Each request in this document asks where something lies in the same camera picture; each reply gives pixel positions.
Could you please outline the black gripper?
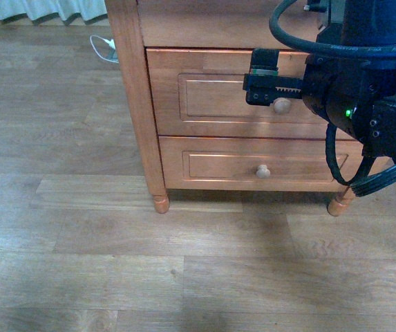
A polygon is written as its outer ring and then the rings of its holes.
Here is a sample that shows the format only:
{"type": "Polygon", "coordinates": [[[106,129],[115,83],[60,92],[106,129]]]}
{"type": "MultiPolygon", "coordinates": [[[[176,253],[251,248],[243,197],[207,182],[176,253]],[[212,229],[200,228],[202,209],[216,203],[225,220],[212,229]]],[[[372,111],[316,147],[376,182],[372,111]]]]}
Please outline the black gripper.
{"type": "Polygon", "coordinates": [[[370,94],[361,91],[361,63],[308,55],[302,79],[279,76],[279,50],[253,50],[243,90],[249,105],[271,105],[278,98],[303,100],[326,127],[336,127],[351,138],[369,136],[370,94]]]}

